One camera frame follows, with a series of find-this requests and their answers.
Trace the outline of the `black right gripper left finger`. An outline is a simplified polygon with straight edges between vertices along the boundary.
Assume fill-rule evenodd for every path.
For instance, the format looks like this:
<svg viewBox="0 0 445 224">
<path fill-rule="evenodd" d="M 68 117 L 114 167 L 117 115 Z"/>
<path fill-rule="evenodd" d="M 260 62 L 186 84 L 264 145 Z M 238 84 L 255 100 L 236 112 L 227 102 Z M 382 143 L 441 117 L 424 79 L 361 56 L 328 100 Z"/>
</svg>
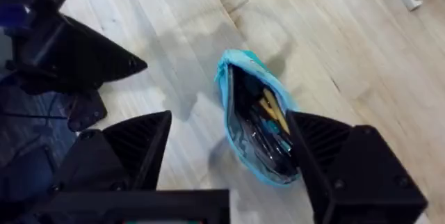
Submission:
<svg viewBox="0 0 445 224">
<path fill-rule="evenodd" d="M 81 132 L 54 175 L 59 191 L 144 191 L 157 187 L 170 111 Z"/>
</svg>

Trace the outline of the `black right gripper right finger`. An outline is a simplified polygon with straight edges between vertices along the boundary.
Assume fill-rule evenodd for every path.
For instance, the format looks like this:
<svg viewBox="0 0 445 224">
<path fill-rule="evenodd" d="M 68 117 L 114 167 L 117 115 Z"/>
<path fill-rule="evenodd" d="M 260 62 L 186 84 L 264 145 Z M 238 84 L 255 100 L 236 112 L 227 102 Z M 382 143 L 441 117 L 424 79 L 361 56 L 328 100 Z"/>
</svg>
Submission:
<svg viewBox="0 0 445 224">
<path fill-rule="evenodd" d="M 428 206 L 380 132 L 287 111 L 316 224 L 412 224 Z"/>
</svg>

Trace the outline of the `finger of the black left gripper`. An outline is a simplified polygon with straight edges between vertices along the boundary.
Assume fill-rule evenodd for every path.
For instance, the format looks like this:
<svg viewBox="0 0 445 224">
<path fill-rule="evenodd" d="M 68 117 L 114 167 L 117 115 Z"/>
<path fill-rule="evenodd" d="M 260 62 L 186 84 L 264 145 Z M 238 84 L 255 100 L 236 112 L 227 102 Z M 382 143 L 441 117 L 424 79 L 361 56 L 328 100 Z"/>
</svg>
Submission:
<svg viewBox="0 0 445 224">
<path fill-rule="evenodd" d="M 82 93 L 147 69 L 147 63 L 60 13 L 13 36 L 13 70 L 30 95 Z"/>
</svg>

